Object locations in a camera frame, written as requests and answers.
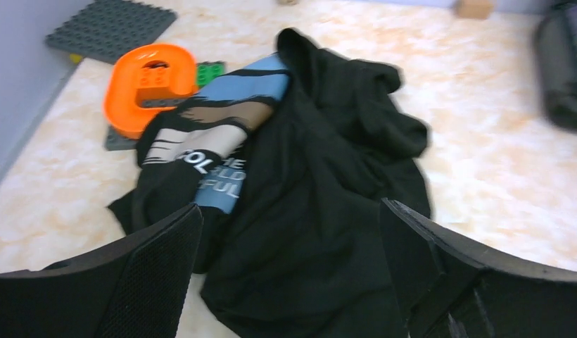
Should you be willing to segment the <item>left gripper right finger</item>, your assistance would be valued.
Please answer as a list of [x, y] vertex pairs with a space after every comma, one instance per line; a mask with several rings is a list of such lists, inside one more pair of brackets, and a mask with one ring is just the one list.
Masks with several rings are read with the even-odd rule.
[[577, 337], [577, 272], [513, 256], [381, 204], [399, 314], [411, 337]]

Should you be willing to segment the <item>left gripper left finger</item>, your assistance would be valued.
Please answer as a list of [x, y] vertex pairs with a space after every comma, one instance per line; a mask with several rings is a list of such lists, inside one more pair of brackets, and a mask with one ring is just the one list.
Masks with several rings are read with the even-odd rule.
[[202, 226], [191, 204], [42, 270], [0, 274], [0, 337], [174, 337]]

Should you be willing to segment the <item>black printed t-shirt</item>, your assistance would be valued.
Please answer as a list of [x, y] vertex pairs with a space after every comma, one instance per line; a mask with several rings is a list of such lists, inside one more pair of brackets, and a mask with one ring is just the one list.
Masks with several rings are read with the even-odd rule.
[[400, 86], [392, 65], [282, 30], [272, 55], [152, 119], [110, 211], [131, 234], [199, 206], [201, 297], [240, 337], [406, 337], [379, 204], [431, 206], [429, 131], [393, 103]]

